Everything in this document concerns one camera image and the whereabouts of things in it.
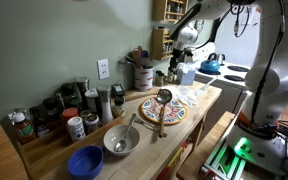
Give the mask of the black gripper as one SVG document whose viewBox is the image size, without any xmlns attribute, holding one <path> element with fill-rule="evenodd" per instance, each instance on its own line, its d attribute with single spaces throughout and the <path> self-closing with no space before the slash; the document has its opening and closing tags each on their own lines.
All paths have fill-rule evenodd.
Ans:
<svg viewBox="0 0 288 180">
<path fill-rule="evenodd" d="M 183 61 L 183 52 L 181 50 L 174 49 L 172 51 L 172 57 L 170 59 L 170 65 L 168 70 L 171 73 L 175 73 L 177 65 L 182 61 Z"/>
</svg>

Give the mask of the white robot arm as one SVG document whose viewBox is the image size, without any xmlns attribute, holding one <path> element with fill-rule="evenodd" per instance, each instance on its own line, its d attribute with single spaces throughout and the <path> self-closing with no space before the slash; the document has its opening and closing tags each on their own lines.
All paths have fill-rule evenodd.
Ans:
<svg viewBox="0 0 288 180">
<path fill-rule="evenodd" d="M 236 156 L 278 176 L 288 175 L 288 145 L 278 135 L 277 119 L 288 105 L 288 0 L 203 0 L 196 3 L 170 29 L 175 42 L 170 67 L 197 32 L 188 24 L 196 19 L 213 20 L 232 6 L 261 9 L 257 55 L 245 76 L 246 97 L 235 125 L 226 136 Z"/>
</svg>

